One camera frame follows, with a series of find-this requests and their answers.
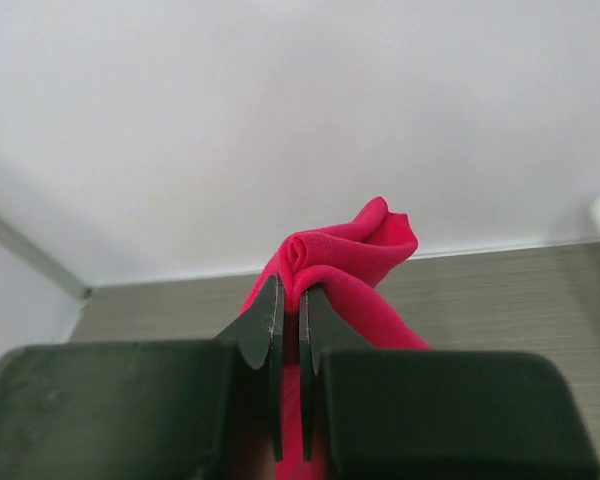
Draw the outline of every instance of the white wall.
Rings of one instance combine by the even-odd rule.
[[[600,0],[0,2],[0,213],[92,282],[376,194],[424,254],[586,238],[598,193]]]
[[[18,345],[66,340],[81,306],[0,246],[0,356]]]

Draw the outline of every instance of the pink fabric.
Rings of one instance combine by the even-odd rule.
[[[405,214],[389,211],[384,199],[371,200],[350,222],[288,237],[256,281],[242,307],[253,302],[269,275],[279,274],[286,291],[285,370],[283,373],[284,460],[279,480],[317,480],[302,461],[300,374],[298,368],[298,301],[304,291],[322,284],[334,310],[372,345],[426,349],[374,287],[418,247]]]

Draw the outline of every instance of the red cloth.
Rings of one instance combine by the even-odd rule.
[[[286,296],[285,369],[283,373],[283,456],[279,480],[316,478],[302,461],[297,313],[300,296],[321,283],[334,310],[372,345],[426,349],[374,287],[418,247],[405,214],[389,211],[384,199],[371,200],[356,218],[342,225],[288,237],[256,281],[242,311],[249,308],[269,275],[282,277]]]

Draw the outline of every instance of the folded fabric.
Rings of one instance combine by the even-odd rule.
[[[267,263],[247,297],[249,308],[264,280],[279,274],[285,288],[285,368],[283,372],[283,461],[279,480],[313,480],[302,459],[298,302],[320,283],[334,310],[372,345],[426,349],[374,287],[418,247],[405,214],[389,211],[384,199],[371,200],[350,223],[299,232],[288,237]]]

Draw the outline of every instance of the corner molding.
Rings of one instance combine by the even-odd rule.
[[[0,245],[23,260],[38,273],[77,299],[91,294],[91,287],[60,262],[29,240],[23,233],[0,217]]]

